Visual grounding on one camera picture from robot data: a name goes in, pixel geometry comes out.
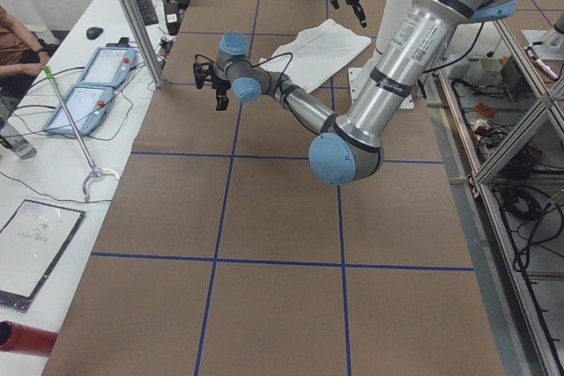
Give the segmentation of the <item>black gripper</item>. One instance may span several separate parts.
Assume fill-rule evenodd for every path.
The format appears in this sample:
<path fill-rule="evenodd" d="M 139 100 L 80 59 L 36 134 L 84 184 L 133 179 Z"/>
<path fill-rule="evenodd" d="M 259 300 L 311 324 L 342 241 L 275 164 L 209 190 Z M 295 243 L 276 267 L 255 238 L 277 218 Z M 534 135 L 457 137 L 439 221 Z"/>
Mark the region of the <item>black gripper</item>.
<path fill-rule="evenodd" d="M 330 4 L 335 10 L 339 8 L 339 0 L 330 0 Z M 352 7 L 355 16 L 357 17 L 361 27 L 367 27 L 366 14 L 360 5 L 360 0 L 345 0 L 345 3 Z"/>
<path fill-rule="evenodd" d="M 219 75 L 216 63 L 205 55 L 195 55 L 193 74 L 198 90 L 204 87 L 205 82 L 210 82 L 211 88 L 216 91 L 216 111 L 227 109 L 229 104 L 227 92 L 230 89 L 230 82 Z"/>

